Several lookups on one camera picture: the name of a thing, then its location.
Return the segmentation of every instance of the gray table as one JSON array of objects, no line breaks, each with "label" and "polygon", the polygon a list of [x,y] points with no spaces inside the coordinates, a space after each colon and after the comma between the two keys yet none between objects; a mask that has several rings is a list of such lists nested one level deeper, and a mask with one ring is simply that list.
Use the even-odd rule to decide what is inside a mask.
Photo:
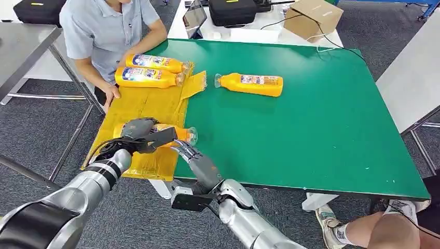
[{"label": "gray table", "polygon": [[[66,146],[66,149],[49,176],[51,182],[57,177],[62,164],[72,149],[72,146],[90,115],[92,108],[95,106],[101,114],[104,114],[99,103],[91,95],[87,87],[79,81],[65,59],[53,45],[53,42],[61,35],[61,31],[62,30],[55,25],[0,23],[0,100],[7,96],[12,96],[39,99],[85,100],[89,102],[89,107],[87,108],[86,113],[82,117],[81,122],[78,124]],[[32,68],[35,62],[38,61],[46,50],[49,50],[53,54],[73,83],[81,91],[82,95],[34,95],[10,93],[11,90],[20,86],[20,82],[23,80],[25,74]],[[3,160],[0,160],[0,162],[32,179],[44,182],[47,181],[44,177],[30,171],[18,163],[6,163],[6,161]]]}]

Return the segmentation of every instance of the man's arm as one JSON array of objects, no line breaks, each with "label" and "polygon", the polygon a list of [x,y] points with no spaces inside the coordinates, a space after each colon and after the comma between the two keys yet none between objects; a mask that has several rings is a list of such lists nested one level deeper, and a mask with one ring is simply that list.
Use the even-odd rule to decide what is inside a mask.
[{"label": "man's arm", "polygon": [[105,93],[107,99],[104,104],[104,110],[107,113],[113,97],[117,99],[121,97],[118,88],[109,84],[102,78],[101,74],[93,66],[91,57],[85,59],[75,59],[74,62],[79,73],[81,73],[88,82],[94,84]]},{"label": "man's arm", "polygon": [[120,60],[119,66],[125,66],[125,58],[128,55],[134,53],[145,53],[155,48],[157,45],[161,44],[164,40],[167,39],[167,29],[160,19],[157,19],[155,22],[148,25],[148,27],[150,29],[150,32],[138,44],[127,50],[127,52]]}]

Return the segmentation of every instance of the man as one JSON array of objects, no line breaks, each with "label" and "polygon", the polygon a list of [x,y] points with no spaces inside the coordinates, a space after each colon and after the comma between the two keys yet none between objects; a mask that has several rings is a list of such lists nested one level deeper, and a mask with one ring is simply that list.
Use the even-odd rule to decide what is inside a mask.
[{"label": "man", "polygon": [[327,248],[340,249],[347,244],[368,249],[440,248],[440,175],[423,181],[432,197],[428,208],[428,202],[390,200],[385,212],[348,224],[338,221],[328,205],[317,209]]},{"label": "man", "polygon": [[[141,39],[142,21],[150,32]],[[107,112],[120,98],[115,70],[129,54],[145,53],[167,38],[167,30],[149,0],[67,0],[60,12],[67,56],[95,85]]]}]

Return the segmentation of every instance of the white table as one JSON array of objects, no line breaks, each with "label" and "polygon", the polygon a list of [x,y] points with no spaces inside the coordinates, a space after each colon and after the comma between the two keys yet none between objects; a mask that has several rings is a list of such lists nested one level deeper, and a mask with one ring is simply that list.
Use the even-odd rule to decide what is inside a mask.
[{"label": "white table", "polygon": [[437,166],[416,129],[419,126],[440,128],[440,123],[429,122],[440,112],[439,27],[440,10],[437,9],[376,81],[399,133],[412,135],[434,175]]},{"label": "white table", "polygon": [[[257,13],[254,22],[246,25],[243,29],[251,30],[251,35],[236,36],[234,30],[227,29],[225,27],[218,27],[212,23],[212,19],[209,13],[209,8],[204,7],[207,14],[207,20],[200,28],[204,40],[221,40],[223,42],[247,42],[247,43],[271,43],[271,44],[285,44],[285,45],[302,45],[302,46],[322,46],[328,48],[336,48],[335,45],[327,41],[325,38],[321,38],[315,43],[310,43],[303,38],[295,35],[294,33],[283,28],[284,22],[279,24],[271,25],[264,30],[260,30],[263,26],[271,23],[283,20],[285,17],[282,14],[282,6],[274,5],[271,12]],[[185,26],[183,23],[183,16],[185,15],[187,8],[185,8],[185,0],[181,0],[176,15],[174,16],[173,23],[168,32],[168,38],[180,38],[188,39],[186,34]],[[273,36],[275,34],[275,39],[268,40],[266,36]],[[342,46],[341,39],[339,38],[338,32],[334,30],[327,37],[334,43]]]}]

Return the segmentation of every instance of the green table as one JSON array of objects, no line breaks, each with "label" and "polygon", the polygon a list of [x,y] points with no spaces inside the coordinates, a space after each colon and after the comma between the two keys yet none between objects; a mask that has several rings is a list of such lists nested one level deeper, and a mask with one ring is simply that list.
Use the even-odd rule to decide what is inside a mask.
[{"label": "green table", "polygon": [[[309,192],[429,199],[365,63],[315,47],[169,39],[149,52],[195,62],[208,87],[185,127],[225,178]],[[279,75],[280,97],[214,88],[219,73]],[[180,160],[175,177],[194,178]]]}]

